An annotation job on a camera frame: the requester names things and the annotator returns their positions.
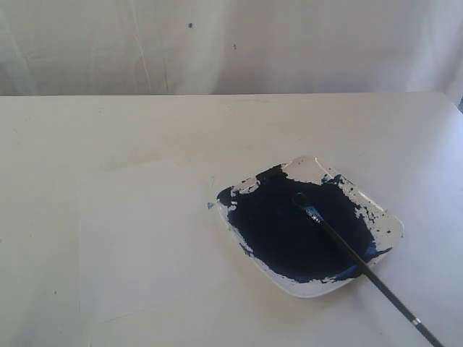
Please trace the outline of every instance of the square plate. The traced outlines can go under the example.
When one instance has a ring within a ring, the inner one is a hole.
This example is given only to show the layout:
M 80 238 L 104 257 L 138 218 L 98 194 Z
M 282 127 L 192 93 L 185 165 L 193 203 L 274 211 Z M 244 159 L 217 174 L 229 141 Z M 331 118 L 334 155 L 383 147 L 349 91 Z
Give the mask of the square plate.
M 369 266 L 403 237 L 397 217 L 315 157 L 296 158 L 224 189 L 217 205 L 225 224 L 245 254 L 293 296 L 320 296 L 360 275 L 292 203 L 299 191 Z

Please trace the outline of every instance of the table surface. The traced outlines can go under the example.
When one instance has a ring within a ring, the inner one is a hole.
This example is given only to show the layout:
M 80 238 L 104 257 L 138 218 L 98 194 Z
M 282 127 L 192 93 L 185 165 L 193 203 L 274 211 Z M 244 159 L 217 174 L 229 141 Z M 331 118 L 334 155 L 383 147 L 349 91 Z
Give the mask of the table surface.
M 463 117 L 438 93 L 0 98 L 0 346 L 427 346 L 364 278 L 316 299 L 239 276 L 91 325 L 76 180 L 161 158 L 209 194 L 316 155 L 405 225 L 375 272 L 446 346 L 463 340 Z

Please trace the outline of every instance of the blue paint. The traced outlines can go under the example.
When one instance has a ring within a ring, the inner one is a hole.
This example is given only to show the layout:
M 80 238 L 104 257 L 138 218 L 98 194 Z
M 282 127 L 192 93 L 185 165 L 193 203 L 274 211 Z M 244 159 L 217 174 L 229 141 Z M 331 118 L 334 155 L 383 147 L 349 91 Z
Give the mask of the blue paint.
M 260 259 L 275 273 L 299 283 L 311 280 L 343 280 L 360 272 L 336 244 L 294 205 L 293 196 L 306 194 L 315 209 L 353 248 L 363 254 L 365 262 L 379 254 L 364 217 L 357 217 L 360 208 L 340 187 L 338 175 L 322 184 L 299 182 L 287 178 L 281 166 L 256 176 L 259 187 L 251 193 L 229 187 L 217 196 L 221 204 L 231 207 L 228 219 L 245 240 L 247 254 Z

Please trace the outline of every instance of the white wall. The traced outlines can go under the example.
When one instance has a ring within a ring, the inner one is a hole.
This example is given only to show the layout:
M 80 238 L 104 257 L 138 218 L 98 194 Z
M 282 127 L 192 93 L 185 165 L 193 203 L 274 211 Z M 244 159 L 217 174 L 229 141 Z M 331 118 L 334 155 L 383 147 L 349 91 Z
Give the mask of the white wall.
M 456 103 L 462 38 L 461 0 L 3 0 L 0 94 L 440 90 Z

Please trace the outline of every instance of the paintbrush handle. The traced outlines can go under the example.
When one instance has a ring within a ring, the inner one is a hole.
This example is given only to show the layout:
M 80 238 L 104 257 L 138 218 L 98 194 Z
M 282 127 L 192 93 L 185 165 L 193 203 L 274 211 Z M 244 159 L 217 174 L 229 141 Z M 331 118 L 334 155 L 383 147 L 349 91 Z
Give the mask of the paintbrush handle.
M 354 251 L 350 245 L 327 223 L 324 219 L 320 217 L 319 214 L 314 218 L 311 216 L 320 228 L 322 228 L 335 242 L 342 248 L 342 250 L 352 259 L 352 261 L 358 266 L 359 269 L 367 276 L 373 284 L 378 288 L 381 293 L 383 293 L 386 298 L 420 331 L 426 340 L 434 347 L 443 347 L 443 344 L 429 331 L 421 321 L 410 312 L 410 310 L 395 296 L 394 293 L 380 280 L 368 265 L 363 261 L 363 259 Z

